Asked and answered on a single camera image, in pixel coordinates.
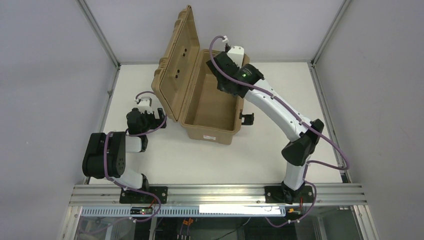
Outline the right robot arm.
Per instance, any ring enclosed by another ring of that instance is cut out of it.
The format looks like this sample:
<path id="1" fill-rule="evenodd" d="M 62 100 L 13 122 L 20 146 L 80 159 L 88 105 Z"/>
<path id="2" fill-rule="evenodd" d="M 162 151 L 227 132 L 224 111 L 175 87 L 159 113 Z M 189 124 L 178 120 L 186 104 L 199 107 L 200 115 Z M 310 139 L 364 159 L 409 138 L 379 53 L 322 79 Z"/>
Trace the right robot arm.
<path id="1" fill-rule="evenodd" d="M 319 143 L 324 123 L 294 111 L 255 66 L 247 63 L 239 67 L 224 51 L 212 56 L 206 64 L 217 79 L 218 90 L 252 103 L 286 135 L 289 142 L 281 151 L 287 162 L 286 172 L 281 193 L 275 199 L 280 203 L 293 203 L 305 186 L 306 162 Z"/>

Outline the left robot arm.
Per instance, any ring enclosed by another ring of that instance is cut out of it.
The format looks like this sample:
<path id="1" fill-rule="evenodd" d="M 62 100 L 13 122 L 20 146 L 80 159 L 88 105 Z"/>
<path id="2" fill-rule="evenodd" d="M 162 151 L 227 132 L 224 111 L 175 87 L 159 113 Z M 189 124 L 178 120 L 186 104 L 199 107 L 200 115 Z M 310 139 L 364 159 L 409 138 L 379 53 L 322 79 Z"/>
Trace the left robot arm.
<path id="1" fill-rule="evenodd" d="M 107 179 L 124 190 L 150 191 L 150 184 L 143 173 L 127 167 L 126 154 L 143 153 L 148 147 L 148 134 L 166 128 L 167 115 L 162 108 L 140 111 L 134 107 L 126 115 L 127 130 L 90 135 L 82 161 L 86 177 Z"/>

